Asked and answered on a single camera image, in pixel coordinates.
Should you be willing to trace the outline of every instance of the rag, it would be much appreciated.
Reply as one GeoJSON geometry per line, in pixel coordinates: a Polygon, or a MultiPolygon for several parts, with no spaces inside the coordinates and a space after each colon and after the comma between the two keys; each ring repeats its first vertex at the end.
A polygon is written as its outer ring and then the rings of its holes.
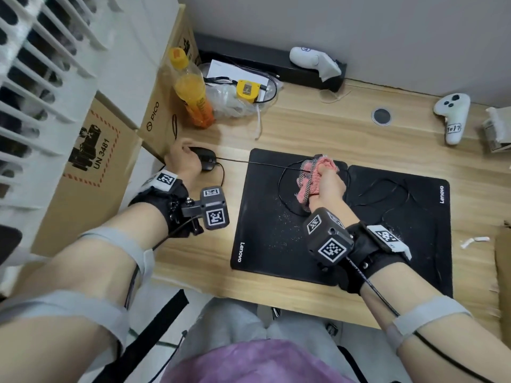
{"type": "Polygon", "coordinates": [[[296,194],[296,198],[302,205],[303,209],[307,212],[310,212],[309,197],[319,194],[319,180],[321,179],[321,174],[318,169],[320,166],[339,172],[339,168],[335,165],[334,160],[328,158],[327,155],[316,155],[313,160],[303,161],[302,166],[300,167],[303,171],[300,172],[298,179],[296,180],[298,187],[300,187],[300,191],[296,194]]]}

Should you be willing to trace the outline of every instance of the plastic bottle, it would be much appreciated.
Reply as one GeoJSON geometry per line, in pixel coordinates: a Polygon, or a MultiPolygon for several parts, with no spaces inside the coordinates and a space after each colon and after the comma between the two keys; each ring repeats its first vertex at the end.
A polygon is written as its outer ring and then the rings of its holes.
{"type": "Polygon", "coordinates": [[[184,101],[192,122],[201,128],[209,128],[215,118],[213,107],[206,98],[206,85],[199,67],[190,63],[179,47],[171,48],[168,57],[174,69],[174,89],[184,101]]]}

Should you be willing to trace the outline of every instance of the mouse pad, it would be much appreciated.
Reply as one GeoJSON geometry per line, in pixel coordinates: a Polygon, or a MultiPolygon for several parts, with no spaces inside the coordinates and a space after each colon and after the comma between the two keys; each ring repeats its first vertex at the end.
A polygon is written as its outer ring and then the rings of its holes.
{"type": "MultiPolygon", "coordinates": [[[[253,149],[250,161],[300,168],[310,156],[253,149]]],[[[449,183],[335,161],[347,184],[345,201],[368,224],[384,223],[409,247],[411,266],[442,293],[452,296],[449,183]]],[[[230,265],[235,270],[335,285],[307,251],[302,224],[307,217],[298,204],[299,171],[249,164],[230,265]]]]}

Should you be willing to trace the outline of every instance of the gray wall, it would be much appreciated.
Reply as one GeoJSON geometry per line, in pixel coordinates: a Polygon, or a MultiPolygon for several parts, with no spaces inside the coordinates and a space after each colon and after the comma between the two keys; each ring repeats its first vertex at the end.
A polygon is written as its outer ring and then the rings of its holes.
{"type": "Polygon", "coordinates": [[[180,0],[195,31],[348,63],[348,77],[511,105],[511,0],[180,0]]]}

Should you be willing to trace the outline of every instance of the tape measure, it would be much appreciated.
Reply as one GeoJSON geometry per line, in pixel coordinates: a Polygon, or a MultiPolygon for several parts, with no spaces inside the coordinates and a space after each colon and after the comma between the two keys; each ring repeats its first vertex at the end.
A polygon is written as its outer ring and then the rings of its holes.
{"type": "Polygon", "coordinates": [[[251,82],[251,81],[238,81],[236,85],[236,96],[238,98],[243,98],[253,103],[256,98],[259,96],[259,90],[261,89],[261,84],[251,82]]]}

